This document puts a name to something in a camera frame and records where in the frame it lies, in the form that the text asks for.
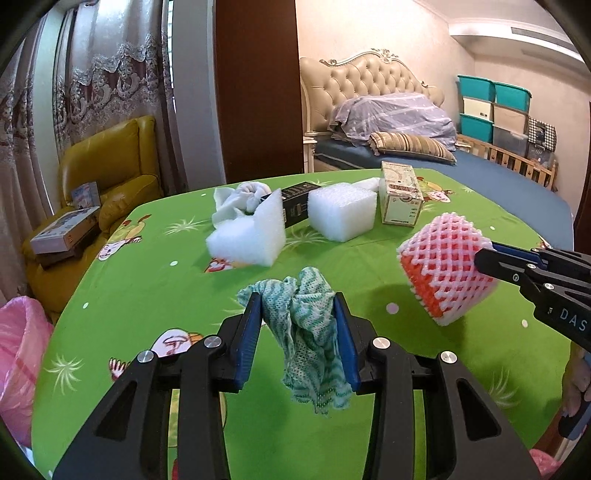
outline armchair armrest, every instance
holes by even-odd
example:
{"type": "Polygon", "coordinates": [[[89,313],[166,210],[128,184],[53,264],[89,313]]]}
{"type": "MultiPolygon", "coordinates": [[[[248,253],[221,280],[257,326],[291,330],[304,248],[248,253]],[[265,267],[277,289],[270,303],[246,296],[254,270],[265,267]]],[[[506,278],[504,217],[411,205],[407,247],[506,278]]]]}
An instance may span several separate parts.
{"type": "Polygon", "coordinates": [[[24,257],[27,261],[30,261],[30,262],[37,261],[35,258],[35,253],[33,253],[33,249],[31,248],[31,238],[33,238],[36,234],[41,232],[41,230],[43,230],[44,228],[47,228],[48,226],[50,226],[53,222],[55,222],[57,219],[61,218],[66,213],[73,212],[74,210],[76,210],[76,209],[74,207],[70,207],[70,206],[64,207],[64,208],[58,210],[54,215],[45,219],[41,225],[39,225],[37,228],[35,228],[31,232],[31,234],[27,237],[27,239],[22,243],[22,248],[21,248],[22,254],[24,255],[24,257]]]}
{"type": "Polygon", "coordinates": [[[140,175],[110,190],[100,208],[99,227],[103,232],[121,217],[127,217],[136,207],[162,197],[158,178],[140,175]]]}

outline teal storage box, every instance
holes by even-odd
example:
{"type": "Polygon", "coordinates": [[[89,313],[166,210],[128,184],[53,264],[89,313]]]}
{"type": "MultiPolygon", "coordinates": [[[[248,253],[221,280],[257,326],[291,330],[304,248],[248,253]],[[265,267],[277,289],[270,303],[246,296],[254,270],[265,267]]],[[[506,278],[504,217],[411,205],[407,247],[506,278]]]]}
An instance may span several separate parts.
{"type": "Polygon", "coordinates": [[[522,112],[530,112],[531,93],[522,87],[495,82],[496,102],[522,112]]]}
{"type": "Polygon", "coordinates": [[[462,128],[462,135],[476,138],[486,143],[492,143],[492,133],[494,124],[490,120],[478,118],[477,116],[470,116],[461,113],[462,117],[460,126],[462,128]]]}
{"type": "Polygon", "coordinates": [[[488,79],[480,77],[470,77],[468,75],[458,75],[460,79],[460,93],[464,97],[495,101],[495,84],[488,79]]]}

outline white nightstand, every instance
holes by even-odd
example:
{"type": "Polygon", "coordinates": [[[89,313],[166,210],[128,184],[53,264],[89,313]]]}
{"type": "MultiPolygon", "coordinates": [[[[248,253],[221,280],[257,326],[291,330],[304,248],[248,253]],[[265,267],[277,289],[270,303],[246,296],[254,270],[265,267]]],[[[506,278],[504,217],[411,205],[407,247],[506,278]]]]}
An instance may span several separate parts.
{"type": "Polygon", "coordinates": [[[312,137],[304,137],[304,173],[314,171],[314,145],[317,141],[312,137]]]}

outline mattress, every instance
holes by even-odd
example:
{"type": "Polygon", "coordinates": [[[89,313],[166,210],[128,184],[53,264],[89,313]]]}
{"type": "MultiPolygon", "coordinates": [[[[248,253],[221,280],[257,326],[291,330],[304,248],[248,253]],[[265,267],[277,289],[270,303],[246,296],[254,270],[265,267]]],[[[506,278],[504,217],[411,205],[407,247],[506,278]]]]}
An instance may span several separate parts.
{"type": "Polygon", "coordinates": [[[319,160],[347,170],[380,168],[382,160],[417,168],[432,168],[492,200],[538,232],[552,247],[572,250],[573,216],[568,204],[555,193],[495,163],[456,151],[457,165],[402,158],[375,156],[369,147],[355,147],[338,140],[319,141],[315,154],[319,160]]]}

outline bed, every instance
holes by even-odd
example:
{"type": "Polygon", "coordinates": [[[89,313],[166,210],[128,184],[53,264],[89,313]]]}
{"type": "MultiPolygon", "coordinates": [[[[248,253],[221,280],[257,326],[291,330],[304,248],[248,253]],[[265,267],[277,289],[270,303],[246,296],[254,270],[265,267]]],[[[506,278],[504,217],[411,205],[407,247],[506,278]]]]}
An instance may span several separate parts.
{"type": "Polygon", "coordinates": [[[463,151],[454,152],[456,166],[391,155],[375,156],[369,147],[331,139],[328,126],[332,110],[350,98],[417,92],[435,105],[443,105],[443,91],[419,81],[389,50],[372,49],[342,61],[303,57],[300,86],[304,135],[318,141],[314,153],[316,170],[380,168],[382,160],[432,168],[520,218],[553,247],[573,248],[573,216],[568,204],[550,189],[505,166],[463,151]]]}

